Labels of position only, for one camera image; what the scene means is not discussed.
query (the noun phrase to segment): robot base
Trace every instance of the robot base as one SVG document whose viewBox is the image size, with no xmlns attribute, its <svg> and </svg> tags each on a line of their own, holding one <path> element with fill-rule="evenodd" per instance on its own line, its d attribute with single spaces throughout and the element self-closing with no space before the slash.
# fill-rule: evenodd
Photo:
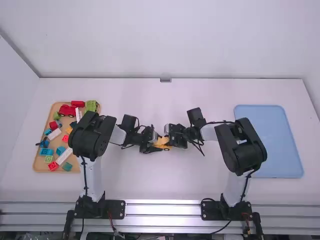
<svg viewBox="0 0 320 240">
<path fill-rule="evenodd" d="M 126 202 L 124 200 L 105 200 L 105 192 L 98 202 L 91 197 L 79 197 L 74 208 L 75 219 L 124 219 Z"/>
<path fill-rule="evenodd" d="M 252 217 L 251 203 L 249 201 L 241 201 L 230 207 L 226 203 L 223 194 L 221 194 L 220 201 L 206 199 L 201 201 L 201 218 L 204 221 L 244 221 L 245 219 L 251 221 Z"/>
</svg>

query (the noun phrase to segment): toy block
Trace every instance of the toy block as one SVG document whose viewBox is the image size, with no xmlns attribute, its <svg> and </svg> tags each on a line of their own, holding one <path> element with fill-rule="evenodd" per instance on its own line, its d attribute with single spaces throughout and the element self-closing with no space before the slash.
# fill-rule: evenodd
<svg viewBox="0 0 320 240">
<path fill-rule="evenodd" d="M 40 145 L 39 145 L 39 147 L 40 148 L 45 148 L 45 149 L 47 149 L 48 147 L 49 147 L 49 141 L 47 141 L 47 140 L 45 140 L 45 141 L 42 141 L 42 142 L 40 142 Z"/>
<path fill-rule="evenodd" d="M 82 112 L 80 111 L 80 109 L 78 107 L 75 109 L 75 118 L 76 118 L 76 122 L 77 123 L 82 118 Z"/>
<path fill-rule="evenodd" d="M 61 133 L 62 133 L 61 130 L 60 130 L 59 128 L 57 128 L 56 130 L 54 130 L 52 133 L 50 133 L 50 134 L 48 135 L 48 139 L 49 139 L 50 141 L 52 141 L 53 139 L 55 139 L 56 137 L 58 137 Z"/>
<path fill-rule="evenodd" d="M 63 138 L 62 138 L 62 142 L 68 143 L 68 139 L 69 139 L 69 136 L 68 135 L 64 135 Z"/>
<path fill-rule="evenodd" d="M 62 122 L 60 120 L 55 120 L 55 122 L 58 125 L 58 128 L 62 128 Z"/>
<path fill-rule="evenodd" d="M 58 124 L 56 123 L 56 121 L 49 122 L 49 126 L 52 131 L 54 131 L 58 128 Z"/>
<path fill-rule="evenodd" d="M 68 128 L 65 130 L 67 134 L 70 134 L 72 132 L 72 127 L 68 126 Z"/>
<path fill-rule="evenodd" d="M 61 116 L 58 114 L 57 111 L 55 111 L 53 114 L 53 120 L 59 120 L 60 118 L 61 118 Z"/>
<path fill-rule="evenodd" d="M 48 168 L 49 168 L 50 172 L 53 172 L 59 168 L 59 164 L 56 163 L 55 161 L 53 161 L 48 164 Z"/>
<path fill-rule="evenodd" d="M 56 148 L 56 154 L 58 154 L 58 156 L 61 156 L 61 154 L 66 150 L 66 148 L 64 146 L 58 146 Z"/>
<path fill-rule="evenodd" d="M 50 148 L 40 148 L 40 156 L 52 156 L 54 154 L 54 150 Z"/>
<path fill-rule="evenodd" d="M 53 158 L 54 158 L 54 156 L 49 156 L 49 155 L 47 155 L 47 156 L 45 156 L 45 158 L 44 158 L 44 162 L 45 162 L 45 163 L 51 163 L 52 160 L 53 160 Z"/>
<path fill-rule="evenodd" d="M 67 161 L 65 162 L 65 164 L 63 165 L 62 169 L 67 171 L 67 172 L 70 172 L 71 169 L 72 169 L 72 164 L 68 163 Z"/>
<path fill-rule="evenodd" d="M 48 136 L 50 133 L 52 133 L 51 129 L 48 128 L 44 131 L 44 135 Z"/>
<path fill-rule="evenodd" d="M 72 148 L 68 147 L 62 154 L 60 157 L 58 157 L 58 159 L 56 160 L 56 162 L 59 165 L 62 165 L 64 163 L 64 161 L 72 154 Z"/>
<path fill-rule="evenodd" d="M 84 101 L 71 101 L 71 105 L 76 106 L 78 108 L 84 108 L 85 102 Z"/>
<path fill-rule="evenodd" d="M 73 121 L 72 123 L 70 123 L 70 127 L 72 127 L 73 129 L 75 128 L 76 125 L 77 125 L 77 121 Z"/>
</svg>

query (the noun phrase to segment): wooden tray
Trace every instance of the wooden tray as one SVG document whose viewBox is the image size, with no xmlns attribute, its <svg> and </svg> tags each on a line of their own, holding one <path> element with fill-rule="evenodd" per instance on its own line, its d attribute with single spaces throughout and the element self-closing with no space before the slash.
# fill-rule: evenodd
<svg viewBox="0 0 320 240">
<path fill-rule="evenodd" d="M 63 104 L 67 104 L 69 106 L 71 105 L 70 102 L 56 102 L 56 103 L 54 103 L 52 105 L 50 113 L 49 113 L 49 116 L 48 116 L 48 118 L 46 120 L 44 129 L 43 129 L 43 132 L 45 132 L 46 129 L 50 128 L 49 127 L 49 123 L 54 121 L 54 113 L 59 111 L 60 107 Z M 84 114 L 85 109 L 86 109 L 85 107 L 80 108 L 82 114 Z M 97 107 L 97 112 L 100 113 L 100 104 Z M 62 123 L 62 127 L 60 128 L 62 133 L 59 136 L 57 136 L 54 140 L 49 141 L 50 143 L 49 143 L 49 147 L 48 148 L 49 149 L 53 149 L 53 151 L 54 151 L 53 160 L 52 161 L 57 160 L 57 158 L 59 157 L 57 155 L 57 153 L 56 153 L 57 147 L 63 146 L 66 149 L 68 148 L 68 143 L 62 141 L 62 138 L 64 137 L 64 135 L 68 135 L 68 133 L 66 132 L 66 129 L 70 126 L 69 125 L 70 123 L 76 121 L 76 117 L 62 116 L 60 118 L 60 121 Z M 41 137 L 41 139 L 39 139 L 39 142 L 42 139 L 44 139 L 44 137 L 45 137 L 45 134 L 42 134 L 42 137 Z M 39 155 L 40 147 L 36 146 L 36 148 L 38 148 L 38 151 L 36 152 L 36 155 L 35 155 L 35 158 L 34 158 L 34 162 L 33 162 L 33 170 L 35 172 L 38 172 L 38 173 L 80 173 L 80 167 L 79 167 L 79 164 L 78 164 L 78 161 L 77 161 L 77 158 L 76 158 L 75 155 L 71 154 L 65 161 L 65 162 L 68 162 L 68 163 L 72 164 L 71 171 L 63 170 L 62 166 L 60 166 L 55 171 L 50 171 L 49 168 L 48 168 L 48 164 L 49 163 L 45 162 L 45 157 L 46 156 L 40 156 Z"/>
</svg>

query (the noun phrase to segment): blue tray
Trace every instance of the blue tray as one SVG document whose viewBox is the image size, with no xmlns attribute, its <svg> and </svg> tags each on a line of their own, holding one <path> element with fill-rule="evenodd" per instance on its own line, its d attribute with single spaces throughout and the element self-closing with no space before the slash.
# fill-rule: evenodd
<svg viewBox="0 0 320 240">
<path fill-rule="evenodd" d="M 267 151 L 267 160 L 252 176 L 301 178 L 304 169 L 285 110 L 278 105 L 237 105 L 235 119 L 248 118 Z"/>
</svg>

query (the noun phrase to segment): white wall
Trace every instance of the white wall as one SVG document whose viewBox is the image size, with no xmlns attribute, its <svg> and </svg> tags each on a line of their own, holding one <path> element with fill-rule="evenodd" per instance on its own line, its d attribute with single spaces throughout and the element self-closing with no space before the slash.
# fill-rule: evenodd
<svg viewBox="0 0 320 240">
<path fill-rule="evenodd" d="M 36 91 L 38 76 L 0 35 L 0 179 Z"/>
<path fill-rule="evenodd" d="M 318 0 L 2 0 L 0 28 L 44 77 L 303 78 L 319 116 L 319 12 Z"/>
</svg>

